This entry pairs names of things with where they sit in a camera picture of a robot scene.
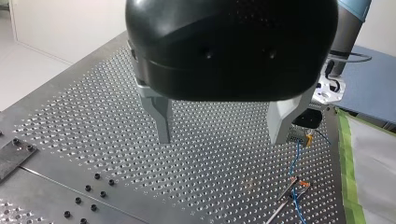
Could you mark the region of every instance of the green tape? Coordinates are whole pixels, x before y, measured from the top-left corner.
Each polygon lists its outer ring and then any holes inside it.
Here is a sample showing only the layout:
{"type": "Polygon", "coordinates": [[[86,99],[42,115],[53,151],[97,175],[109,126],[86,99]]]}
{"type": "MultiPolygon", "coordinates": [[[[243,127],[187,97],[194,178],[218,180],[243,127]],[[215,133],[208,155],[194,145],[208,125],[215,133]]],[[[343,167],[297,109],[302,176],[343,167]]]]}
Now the green tape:
{"type": "Polygon", "coordinates": [[[355,181],[355,168],[353,165],[352,141],[347,121],[347,113],[337,110],[340,125],[340,163],[341,183],[344,209],[347,224],[365,224],[364,213],[359,204],[358,191],[355,181]]]}

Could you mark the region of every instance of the gray floor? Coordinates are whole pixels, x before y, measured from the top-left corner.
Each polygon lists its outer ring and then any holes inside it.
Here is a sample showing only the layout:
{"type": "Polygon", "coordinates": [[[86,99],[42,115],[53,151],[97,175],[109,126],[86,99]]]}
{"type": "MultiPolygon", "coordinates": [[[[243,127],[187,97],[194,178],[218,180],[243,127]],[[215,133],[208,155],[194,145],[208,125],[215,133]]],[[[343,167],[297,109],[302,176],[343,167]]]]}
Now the gray floor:
{"type": "Polygon", "coordinates": [[[0,11],[0,111],[55,77],[69,65],[14,41],[9,12],[0,11]]]}

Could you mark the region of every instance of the hole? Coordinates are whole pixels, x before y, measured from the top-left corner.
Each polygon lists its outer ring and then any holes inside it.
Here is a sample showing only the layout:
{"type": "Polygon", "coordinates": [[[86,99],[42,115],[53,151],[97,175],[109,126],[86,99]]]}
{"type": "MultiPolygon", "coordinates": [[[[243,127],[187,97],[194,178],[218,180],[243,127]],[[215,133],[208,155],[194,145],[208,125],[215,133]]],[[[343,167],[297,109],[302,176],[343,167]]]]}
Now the hole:
{"type": "Polygon", "coordinates": [[[321,95],[322,95],[324,98],[329,98],[329,97],[330,97],[330,95],[329,95],[327,92],[322,92],[321,95]]]}

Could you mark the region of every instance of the metal pegboard surface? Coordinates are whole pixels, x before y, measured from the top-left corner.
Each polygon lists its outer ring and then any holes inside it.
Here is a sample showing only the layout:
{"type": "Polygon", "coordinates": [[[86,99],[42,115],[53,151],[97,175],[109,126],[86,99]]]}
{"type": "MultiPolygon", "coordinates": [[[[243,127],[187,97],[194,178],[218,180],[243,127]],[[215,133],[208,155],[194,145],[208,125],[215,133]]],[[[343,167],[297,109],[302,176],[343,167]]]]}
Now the metal pegboard surface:
{"type": "MultiPolygon", "coordinates": [[[[29,116],[26,101],[6,111],[22,119],[6,131],[42,148],[25,167],[147,223],[265,222],[296,152],[295,144],[270,145],[268,104],[173,102],[172,144],[161,145],[140,106],[126,36],[113,42],[94,53],[91,69],[72,67],[72,77],[60,74],[34,93],[58,85],[52,99],[28,106],[36,109],[29,116]],[[108,197],[84,192],[86,184],[108,197]]],[[[344,223],[336,124],[332,111],[324,118],[319,130],[334,144],[315,135],[301,150],[295,174],[314,187],[300,206],[308,223],[344,223]]],[[[299,218],[289,206],[276,221],[299,218]]]]}
{"type": "Polygon", "coordinates": [[[0,223],[143,224],[96,200],[22,169],[18,169],[0,185],[0,223]],[[91,210],[93,204],[96,206],[95,211],[91,210]]]}

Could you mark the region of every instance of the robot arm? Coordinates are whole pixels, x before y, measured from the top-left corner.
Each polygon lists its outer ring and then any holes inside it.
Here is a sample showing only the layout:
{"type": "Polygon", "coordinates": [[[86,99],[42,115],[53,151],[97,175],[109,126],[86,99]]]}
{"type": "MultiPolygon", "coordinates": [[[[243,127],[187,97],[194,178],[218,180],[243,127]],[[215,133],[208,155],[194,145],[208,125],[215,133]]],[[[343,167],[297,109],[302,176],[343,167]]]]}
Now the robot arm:
{"type": "Polygon", "coordinates": [[[313,96],[323,103],[317,83],[340,46],[332,44],[339,10],[335,0],[128,0],[135,81],[160,142],[170,142],[174,99],[271,102],[271,142],[304,145],[292,124],[310,115],[313,96]]]}

